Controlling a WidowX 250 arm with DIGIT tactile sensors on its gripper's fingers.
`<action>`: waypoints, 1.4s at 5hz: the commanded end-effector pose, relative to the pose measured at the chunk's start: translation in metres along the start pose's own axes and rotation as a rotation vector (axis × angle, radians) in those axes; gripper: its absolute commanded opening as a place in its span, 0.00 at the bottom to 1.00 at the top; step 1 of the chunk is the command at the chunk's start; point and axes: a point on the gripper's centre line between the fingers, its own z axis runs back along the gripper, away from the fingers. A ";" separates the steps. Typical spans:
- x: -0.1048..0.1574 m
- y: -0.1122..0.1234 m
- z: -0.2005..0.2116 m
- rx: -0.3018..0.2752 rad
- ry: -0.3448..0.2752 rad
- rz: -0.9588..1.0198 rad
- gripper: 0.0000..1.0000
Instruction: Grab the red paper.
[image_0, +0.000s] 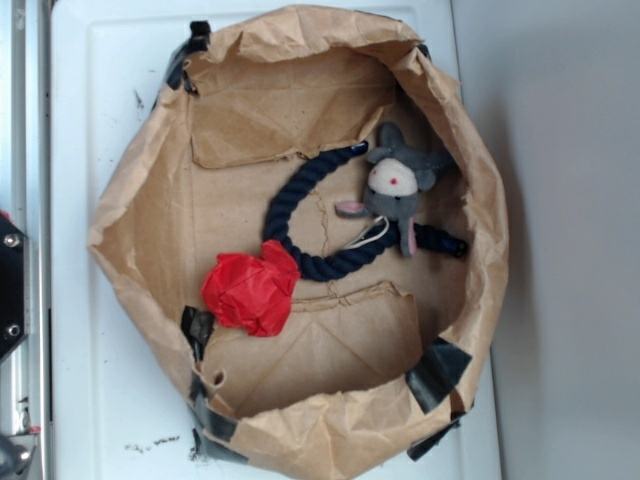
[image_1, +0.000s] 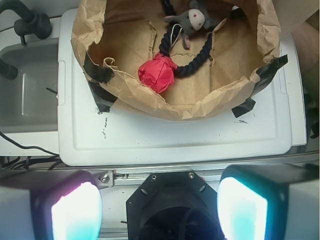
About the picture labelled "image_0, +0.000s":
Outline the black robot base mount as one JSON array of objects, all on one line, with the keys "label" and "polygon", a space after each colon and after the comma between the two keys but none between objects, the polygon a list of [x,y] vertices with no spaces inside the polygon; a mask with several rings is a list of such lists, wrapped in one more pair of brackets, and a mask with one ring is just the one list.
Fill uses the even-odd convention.
[{"label": "black robot base mount", "polygon": [[27,238],[1,211],[1,362],[6,361],[27,335],[26,322]]}]

